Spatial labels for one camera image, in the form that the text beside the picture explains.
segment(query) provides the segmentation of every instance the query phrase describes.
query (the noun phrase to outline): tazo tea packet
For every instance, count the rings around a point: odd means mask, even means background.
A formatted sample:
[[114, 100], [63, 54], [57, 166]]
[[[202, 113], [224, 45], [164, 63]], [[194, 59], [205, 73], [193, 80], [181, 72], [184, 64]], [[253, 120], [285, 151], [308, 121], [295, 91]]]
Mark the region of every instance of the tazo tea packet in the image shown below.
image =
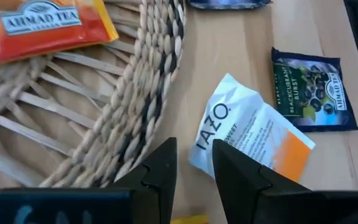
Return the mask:
[[103, 0], [0, 0], [0, 63], [117, 38]]
[[190, 163], [214, 177], [213, 139], [222, 139], [257, 162], [298, 182], [315, 144], [259, 93], [230, 74], [222, 79], [206, 106]]
[[278, 112], [303, 132], [358, 130], [339, 58], [272, 49]]

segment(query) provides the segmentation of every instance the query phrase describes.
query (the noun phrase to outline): wicker placemat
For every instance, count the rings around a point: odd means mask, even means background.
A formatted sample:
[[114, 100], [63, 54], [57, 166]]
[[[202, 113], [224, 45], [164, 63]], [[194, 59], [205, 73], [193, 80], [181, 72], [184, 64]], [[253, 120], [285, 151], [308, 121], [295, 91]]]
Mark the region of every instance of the wicker placemat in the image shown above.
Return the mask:
[[104, 187], [143, 159], [160, 126], [183, 1], [105, 3], [119, 40], [0, 67], [0, 171], [26, 187]]

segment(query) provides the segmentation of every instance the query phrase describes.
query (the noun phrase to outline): yellow object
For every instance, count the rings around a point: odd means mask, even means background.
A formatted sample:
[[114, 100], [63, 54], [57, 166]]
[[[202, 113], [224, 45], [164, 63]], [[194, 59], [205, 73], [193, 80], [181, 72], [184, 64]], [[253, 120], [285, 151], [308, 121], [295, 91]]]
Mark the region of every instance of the yellow object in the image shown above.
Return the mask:
[[172, 221], [171, 224], [208, 224], [208, 216], [195, 215], [192, 217], [181, 218]]
[[102, 18], [103, 24], [109, 34], [109, 41], [113, 41], [118, 38], [116, 28], [112, 24], [111, 18], [107, 12], [106, 6], [104, 6], [103, 0], [94, 0], [94, 5], [97, 8], [100, 17]]

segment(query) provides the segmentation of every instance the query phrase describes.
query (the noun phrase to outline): dark blue packet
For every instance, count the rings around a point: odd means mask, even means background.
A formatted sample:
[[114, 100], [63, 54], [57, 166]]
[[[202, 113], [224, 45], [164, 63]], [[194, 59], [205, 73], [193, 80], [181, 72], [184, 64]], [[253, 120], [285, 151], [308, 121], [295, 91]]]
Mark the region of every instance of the dark blue packet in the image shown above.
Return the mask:
[[358, 130], [340, 61], [272, 48], [277, 110], [300, 131]]
[[271, 0], [189, 0], [189, 3], [200, 9], [258, 9]]

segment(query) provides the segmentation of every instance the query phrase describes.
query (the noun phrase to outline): blackcurrant burst tea packet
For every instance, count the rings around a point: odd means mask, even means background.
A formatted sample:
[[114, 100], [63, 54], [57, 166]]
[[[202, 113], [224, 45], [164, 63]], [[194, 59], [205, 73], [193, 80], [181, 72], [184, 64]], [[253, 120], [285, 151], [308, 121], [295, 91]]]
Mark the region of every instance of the blackcurrant burst tea packet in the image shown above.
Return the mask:
[[272, 49], [277, 110], [300, 131], [358, 130], [339, 58]]

